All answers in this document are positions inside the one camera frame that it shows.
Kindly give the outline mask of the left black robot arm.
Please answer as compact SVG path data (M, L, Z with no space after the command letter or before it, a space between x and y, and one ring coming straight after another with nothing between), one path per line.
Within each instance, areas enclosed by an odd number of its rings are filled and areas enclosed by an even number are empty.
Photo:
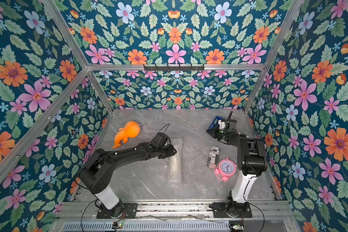
M120 203L110 184L116 169L133 162L152 158L166 159L177 153L173 145L158 144L154 141L120 151L96 150L87 163L79 170L78 177L85 187L101 202L107 210Z

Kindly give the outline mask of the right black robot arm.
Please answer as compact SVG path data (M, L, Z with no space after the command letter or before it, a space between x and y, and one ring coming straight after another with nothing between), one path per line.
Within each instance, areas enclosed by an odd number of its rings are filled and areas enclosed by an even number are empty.
M215 127L215 138L237 148L235 168L239 174L231 190L225 212L230 217L251 216L248 197L253 184L267 170L266 151L261 139L251 138L236 129L237 121L220 120Z

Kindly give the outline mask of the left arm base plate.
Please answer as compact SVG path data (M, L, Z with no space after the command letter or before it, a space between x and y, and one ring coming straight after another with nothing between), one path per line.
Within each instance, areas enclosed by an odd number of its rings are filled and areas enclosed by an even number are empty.
M138 204L119 202L112 209L101 204L98 206L97 219L133 219L137 213Z

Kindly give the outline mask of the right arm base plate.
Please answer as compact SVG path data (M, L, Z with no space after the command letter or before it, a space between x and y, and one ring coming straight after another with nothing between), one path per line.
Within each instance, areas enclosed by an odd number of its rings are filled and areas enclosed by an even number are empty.
M214 202L209 205L214 218L252 218L252 211L248 203Z

